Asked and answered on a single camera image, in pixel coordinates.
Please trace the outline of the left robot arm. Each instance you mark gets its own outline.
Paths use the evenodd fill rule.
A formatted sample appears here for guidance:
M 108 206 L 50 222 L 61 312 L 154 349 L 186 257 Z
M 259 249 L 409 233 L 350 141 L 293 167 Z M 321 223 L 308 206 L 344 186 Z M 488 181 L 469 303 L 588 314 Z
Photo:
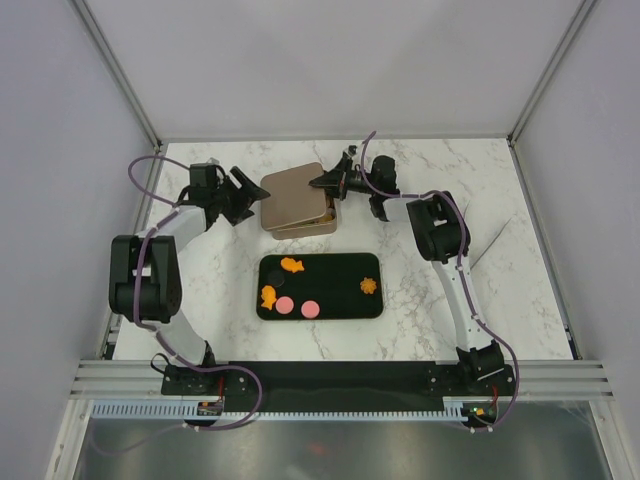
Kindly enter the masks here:
M 188 167 L 189 183 L 166 217 L 111 243 L 109 306 L 151 334 L 169 358 L 187 367 L 184 383 L 197 394 L 213 391 L 220 368 L 209 343 L 181 310 L 179 253 L 220 218 L 236 226 L 254 215 L 254 203 L 270 193 L 239 168 L 225 171 L 217 161 Z

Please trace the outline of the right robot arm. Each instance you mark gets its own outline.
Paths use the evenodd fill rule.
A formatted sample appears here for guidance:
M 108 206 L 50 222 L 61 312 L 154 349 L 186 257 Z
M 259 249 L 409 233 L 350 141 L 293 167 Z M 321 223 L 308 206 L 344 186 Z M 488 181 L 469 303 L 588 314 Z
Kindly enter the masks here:
M 350 192 L 369 196 L 373 216 L 392 220 L 389 203 L 404 206 L 421 257 L 429 262 L 444 289 L 456 335 L 457 382 L 469 394 L 480 394 L 494 376 L 506 371 L 506 343 L 486 325 L 471 278 L 471 235 L 453 197 L 448 192 L 403 193 L 397 186 L 396 162 L 386 155 L 355 162 L 358 148 L 349 146 L 330 170 L 309 181 L 327 196 L 344 200 Z

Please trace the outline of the gold tin lid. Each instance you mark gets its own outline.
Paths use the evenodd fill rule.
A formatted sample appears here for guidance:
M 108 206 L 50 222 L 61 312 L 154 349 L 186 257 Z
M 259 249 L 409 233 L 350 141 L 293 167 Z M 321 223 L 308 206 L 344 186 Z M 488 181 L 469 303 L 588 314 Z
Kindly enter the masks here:
M 308 182 L 323 173 L 322 165 L 313 162 L 264 176 L 260 187 L 271 196 L 260 202 L 262 228 L 270 232 L 290 211 L 301 212 L 309 218 L 322 215 L 327 196 L 323 189 L 312 188 Z

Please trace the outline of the gold cookie tin box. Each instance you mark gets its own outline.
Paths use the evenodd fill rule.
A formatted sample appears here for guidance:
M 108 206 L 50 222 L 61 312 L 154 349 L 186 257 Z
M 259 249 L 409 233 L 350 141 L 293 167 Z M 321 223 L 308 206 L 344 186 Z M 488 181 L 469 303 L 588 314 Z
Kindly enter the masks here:
M 320 223 L 319 219 L 327 213 L 335 215 L 332 222 Z M 334 233 L 338 227 L 338 215 L 333 199 L 326 198 L 325 212 L 315 218 L 309 218 L 301 212 L 287 212 L 280 225 L 270 231 L 275 240 L 300 239 Z

